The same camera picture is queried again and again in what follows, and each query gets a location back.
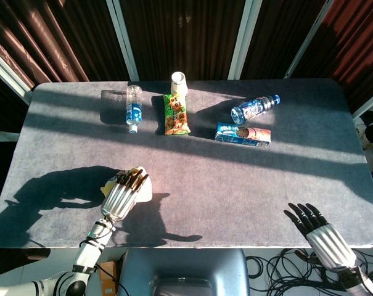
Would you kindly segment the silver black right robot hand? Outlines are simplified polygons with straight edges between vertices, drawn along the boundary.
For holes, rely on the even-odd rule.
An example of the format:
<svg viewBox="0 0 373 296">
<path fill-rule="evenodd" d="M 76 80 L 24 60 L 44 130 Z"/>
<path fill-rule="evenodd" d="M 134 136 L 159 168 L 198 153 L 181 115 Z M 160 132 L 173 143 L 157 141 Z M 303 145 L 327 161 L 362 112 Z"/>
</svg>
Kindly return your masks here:
<svg viewBox="0 0 373 296">
<path fill-rule="evenodd" d="M 339 272 L 356 266 L 356 255 L 338 230 L 312 204 L 293 204 L 284 210 L 302 236 L 313 248 L 322 265 Z"/>
</svg>

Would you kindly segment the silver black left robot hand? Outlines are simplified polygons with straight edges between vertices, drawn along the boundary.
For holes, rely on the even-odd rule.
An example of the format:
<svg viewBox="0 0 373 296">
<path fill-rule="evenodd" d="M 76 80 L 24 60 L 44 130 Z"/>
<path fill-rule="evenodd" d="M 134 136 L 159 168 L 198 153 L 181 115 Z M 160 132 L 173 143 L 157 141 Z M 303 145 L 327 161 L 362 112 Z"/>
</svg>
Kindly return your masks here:
<svg viewBox="0 0 373 296">
<path fill-rule="evenodd" d="M 104 195 L 101 213 L 112 223 L 126 218 L 137 203 L 152 200 L 152 181 L 142 166 L 120 170 L 100 188 Z"/>
</svg>

